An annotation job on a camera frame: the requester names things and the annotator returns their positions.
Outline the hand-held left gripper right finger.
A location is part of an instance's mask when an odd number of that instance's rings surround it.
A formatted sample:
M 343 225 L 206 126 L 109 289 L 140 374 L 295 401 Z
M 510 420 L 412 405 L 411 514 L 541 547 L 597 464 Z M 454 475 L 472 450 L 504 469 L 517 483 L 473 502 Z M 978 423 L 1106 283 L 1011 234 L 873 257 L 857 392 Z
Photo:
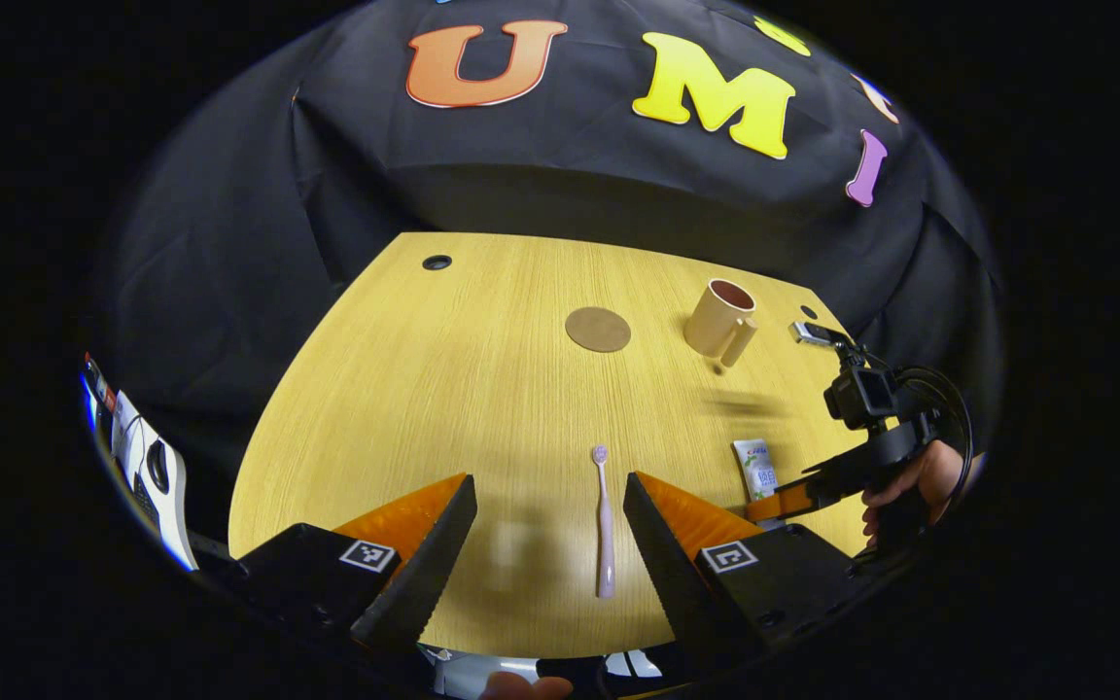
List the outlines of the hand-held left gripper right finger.
M 628 474 L 623 512 L 685 654 L 781 654 L 888 584 L 883 559 L 801 524 L 765 531 L 645 472 Z

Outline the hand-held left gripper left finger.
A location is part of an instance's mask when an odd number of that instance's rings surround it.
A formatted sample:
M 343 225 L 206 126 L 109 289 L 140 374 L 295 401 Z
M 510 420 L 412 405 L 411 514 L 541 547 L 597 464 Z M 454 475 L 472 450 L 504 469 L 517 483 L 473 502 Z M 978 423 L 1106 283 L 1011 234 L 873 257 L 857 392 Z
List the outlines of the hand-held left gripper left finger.
M 455 473 L 339 528 L 286 528 L 230 566 L 228 590 L 300 637 L 405 654 L 477 514 L 475 479 Z

